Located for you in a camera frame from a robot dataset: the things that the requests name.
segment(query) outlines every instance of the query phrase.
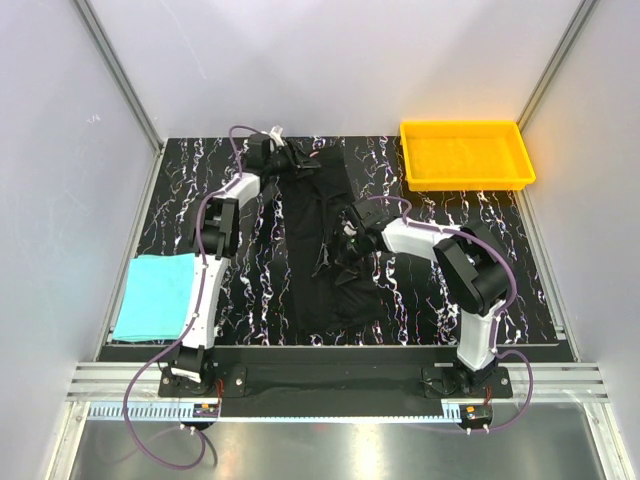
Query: metal floor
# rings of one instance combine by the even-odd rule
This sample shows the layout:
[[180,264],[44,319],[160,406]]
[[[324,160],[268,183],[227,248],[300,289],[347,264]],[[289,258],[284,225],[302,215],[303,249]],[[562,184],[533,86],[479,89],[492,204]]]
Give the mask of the metal floor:
[[[496,405],[494,424],[515,415]],[[138,422],[142,439],[166,422]],[[458,427],[430,426],[456,431]],[[574,404],[532,405],[513,428],[496,434],[438,434],[419,425],[220,423],[206,431],[217,450],[193,470],[162,468],[136,453],[122,422],[88,421],[74,480],[111,479],[604,479],[585,411]],[[176,431],[151,450],[173,462],[196,458],[200,442]]]

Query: black cloth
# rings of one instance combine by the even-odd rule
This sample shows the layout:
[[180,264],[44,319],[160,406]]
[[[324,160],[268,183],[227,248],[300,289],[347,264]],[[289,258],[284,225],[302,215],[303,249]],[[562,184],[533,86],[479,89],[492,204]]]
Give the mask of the black cloth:
[[298,330],[323,333],[386,320],[371,257],[351,264],[353,278],[336,284],[344,268],[332,261],[335,232],[345,207],[355,200],[342,148],[321,149],[313,159],[321,165],[313,174],[287,172],[279,183]]

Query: yellow plastic bin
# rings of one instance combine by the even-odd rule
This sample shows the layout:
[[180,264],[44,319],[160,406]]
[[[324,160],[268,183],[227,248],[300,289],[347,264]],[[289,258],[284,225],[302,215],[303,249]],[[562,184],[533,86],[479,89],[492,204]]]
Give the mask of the yellow plastic bin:
[[409,190],[522,190],[536,174],[515,122],[403,122]]

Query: turquoise folded towel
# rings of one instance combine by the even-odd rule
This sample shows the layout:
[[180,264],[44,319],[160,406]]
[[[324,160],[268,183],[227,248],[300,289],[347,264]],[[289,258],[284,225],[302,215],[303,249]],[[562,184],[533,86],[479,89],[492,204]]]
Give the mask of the turquoise folded towel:
[[175,340],[189,308],[195,255],[141,255],[129,262],[114,340]]

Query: black garment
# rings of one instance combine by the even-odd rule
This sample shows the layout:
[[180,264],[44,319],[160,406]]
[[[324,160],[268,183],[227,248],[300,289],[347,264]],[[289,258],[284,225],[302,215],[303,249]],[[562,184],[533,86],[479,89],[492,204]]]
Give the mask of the black garment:
[[386,319],[371,274],[371,258],[350,265],[356,275],[336,285],[344,269],[332,262],[345,207],[355,199],[339,145],[319,150],[313,174],[280,175],[285,240],[295,317],[301,333],[340,330]]

